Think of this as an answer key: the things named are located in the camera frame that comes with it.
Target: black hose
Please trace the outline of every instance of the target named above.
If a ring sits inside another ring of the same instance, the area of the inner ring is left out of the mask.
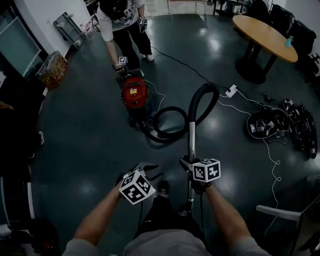
[[[203,112],[203,114],[199,117],[198,120],[196,120],[196,114],[197,114],[197,108],[199,105],[199,102],[201,98],[207,94],[207,93],[213,93],[212,99],[209,103],[209,106],[206,108],[206,110]],[[142,124],[142,121],[138,121],[138,125],[141,129],[141,131],[146,135],[149,139],[157,142],[157,143],[163,143],[163,144],[170,144],[173,143],[177,140],[179,140],[186,132],[189,130],[189,122],[195,122],[195,125],[199,125],[211,112],[211,110],[214,108],[216,105],[217,101],[219,98],[219,89],[217,86],[215,86],[213,83],[205,83],[202,85],[193,95],[190,106],[189,106],[189,113],[188,115],[186,112],[177,106],[169,106],[165,107],[161,110],[159,110],[153,117],[153,128],[154,130],[162,137],[164,138],[159,138],[156,136],[153,136]],[[179,112],[183,119],[184,119],[184,126],[182,130],[176,131],[176,132],[164,132],[159,129],[158,127],[158,122],[159,122],[159,117],[168,111],[176,111]]]

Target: wooden table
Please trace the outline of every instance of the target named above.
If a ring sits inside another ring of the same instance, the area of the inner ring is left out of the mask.
[[[235,26],[250,39],[244,56],[235,61],[235,68],[244,79],[258,85],[264,83],[266,74],[277,57],[289,63],[297,62],[298,54],[294,47],[285,46],[287,39],[273,27],[244,15],[234,16],[232,20]],[[262,47],[272,53],[264,69],[256,63]]]

